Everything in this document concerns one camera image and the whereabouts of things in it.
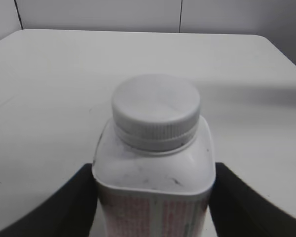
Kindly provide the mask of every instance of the plastic bottle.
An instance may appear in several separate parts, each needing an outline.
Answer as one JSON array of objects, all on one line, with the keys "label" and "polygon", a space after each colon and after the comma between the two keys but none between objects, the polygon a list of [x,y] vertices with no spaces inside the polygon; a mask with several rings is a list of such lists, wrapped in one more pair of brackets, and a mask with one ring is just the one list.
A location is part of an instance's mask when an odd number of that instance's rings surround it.
[{"label": "plastic bottle", "polygon": [[107,237],[196,237],[215,180],[200,96],[185,80],[146,75],[112,98],[92,172]]}]

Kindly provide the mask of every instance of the white table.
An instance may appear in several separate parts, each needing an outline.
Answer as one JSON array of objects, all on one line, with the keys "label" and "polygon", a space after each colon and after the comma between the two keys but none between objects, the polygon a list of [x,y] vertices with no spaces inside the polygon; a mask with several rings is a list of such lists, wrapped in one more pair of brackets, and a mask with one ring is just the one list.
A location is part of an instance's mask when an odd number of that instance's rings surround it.
[{"label": "white table", "polygon": [[91,162],[114,88],[146,73],[194,82],[217,161],[296,217],[296,66],[267,39],[23,30],[0,41],[0,229]]}]

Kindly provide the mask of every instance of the smudge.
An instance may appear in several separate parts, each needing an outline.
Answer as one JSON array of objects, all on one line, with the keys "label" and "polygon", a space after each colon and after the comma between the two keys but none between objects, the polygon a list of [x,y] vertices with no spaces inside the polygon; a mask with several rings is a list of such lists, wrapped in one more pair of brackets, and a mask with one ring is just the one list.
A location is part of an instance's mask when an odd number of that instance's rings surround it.
[{"label": "smudge", "polygon": [[0,109],[1,109],[3,106],[5,106],[6,104],[8,104],[9,102],[11,102],[15,97],[16,97],[16,96],[14,95],[14,96],[10,97],[9,99],[3,101],[3,102],[0,104]]}]

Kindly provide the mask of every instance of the bottle shoulder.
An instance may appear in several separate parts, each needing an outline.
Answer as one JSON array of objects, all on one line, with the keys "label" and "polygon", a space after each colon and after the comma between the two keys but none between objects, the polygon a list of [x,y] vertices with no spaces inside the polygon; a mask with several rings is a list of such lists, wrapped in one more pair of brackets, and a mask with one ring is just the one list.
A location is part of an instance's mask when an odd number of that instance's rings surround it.
[{"label": "bottle shoulder", "polygon": [[109,120],[97,146],[92,172],[98,182],[114,189],[200,194],[212,186],[216,175],[207,122],[200,117],[197,135],[186,148],[155,155],[124,144]]}]

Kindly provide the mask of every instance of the bottle label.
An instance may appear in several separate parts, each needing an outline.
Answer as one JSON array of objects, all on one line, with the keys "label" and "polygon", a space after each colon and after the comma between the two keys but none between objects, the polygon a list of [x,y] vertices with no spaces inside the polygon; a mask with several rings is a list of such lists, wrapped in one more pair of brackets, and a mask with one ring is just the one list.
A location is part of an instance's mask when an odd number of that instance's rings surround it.
[{"label": "bottle label", "polygon": [[210,194],[183,197],[101,191],[107,237],[198,237]]}]

